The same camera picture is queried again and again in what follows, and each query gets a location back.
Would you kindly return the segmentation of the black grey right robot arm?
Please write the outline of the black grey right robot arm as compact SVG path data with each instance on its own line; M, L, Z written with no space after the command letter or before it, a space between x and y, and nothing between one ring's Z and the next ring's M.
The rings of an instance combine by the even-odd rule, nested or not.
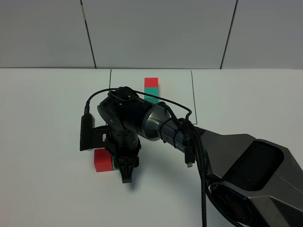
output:
M197 164L202 199L240 227L300 227L303 171L286 147L248 134L221 135L177 118L163 102L141 99L129 87L110 91L98 105L108 124L106 141L122 181L138 160L139 137L162 140Z

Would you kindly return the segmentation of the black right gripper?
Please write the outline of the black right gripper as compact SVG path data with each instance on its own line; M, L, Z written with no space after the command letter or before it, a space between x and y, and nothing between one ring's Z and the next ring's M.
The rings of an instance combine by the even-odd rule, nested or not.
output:
M113 156L119 167L122 183L131 183L133 170L139 166L138 153L141 144L138 134L130 130L117 131L108 125L105 148Z

